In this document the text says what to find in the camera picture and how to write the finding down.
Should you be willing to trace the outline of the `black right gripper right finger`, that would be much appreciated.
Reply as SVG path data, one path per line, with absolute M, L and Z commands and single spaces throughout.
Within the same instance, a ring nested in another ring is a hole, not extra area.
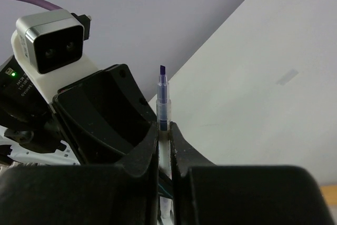
M 314 177 L 293 165 L 216 165 L 171 123 L 175 224 L 332 224 Z

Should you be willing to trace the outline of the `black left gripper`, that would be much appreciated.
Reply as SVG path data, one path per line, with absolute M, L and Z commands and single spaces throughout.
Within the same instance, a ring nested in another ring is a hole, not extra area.
M 156 121 L 126 64 L 59 89 L 52 106 L 74 152 L 15 57 L 1 65 L 1 165 L 114 163 L 137 146 Z

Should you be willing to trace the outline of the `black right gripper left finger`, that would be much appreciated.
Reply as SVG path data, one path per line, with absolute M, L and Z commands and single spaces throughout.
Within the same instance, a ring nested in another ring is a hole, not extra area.
M 156 224 L 157 126 L 107 165 L 13 167 L 1 175 L 1 224 Z

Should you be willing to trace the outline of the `purple marker pen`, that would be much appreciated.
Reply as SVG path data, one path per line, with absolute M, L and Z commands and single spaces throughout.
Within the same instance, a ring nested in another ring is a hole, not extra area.
M 156 116 L 158 126 L 159 168 L 164 175 L 171 180 L 171 100 L 166 68 L 163 65 L 160 66 L 157 84 Z M 160 216 L 162 224 L 173 224 L 171 219 L 172 198 L 172 194 L 171 199 L 169 199 L 169 197 L 160 197 Z

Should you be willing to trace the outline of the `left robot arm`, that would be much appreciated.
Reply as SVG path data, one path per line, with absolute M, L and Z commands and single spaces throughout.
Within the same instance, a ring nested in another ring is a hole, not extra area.
M 59 89 L 51 104 L 15 57 L 1 65 L 1 164 L 111 164 L 155 121 L 125 64 Z

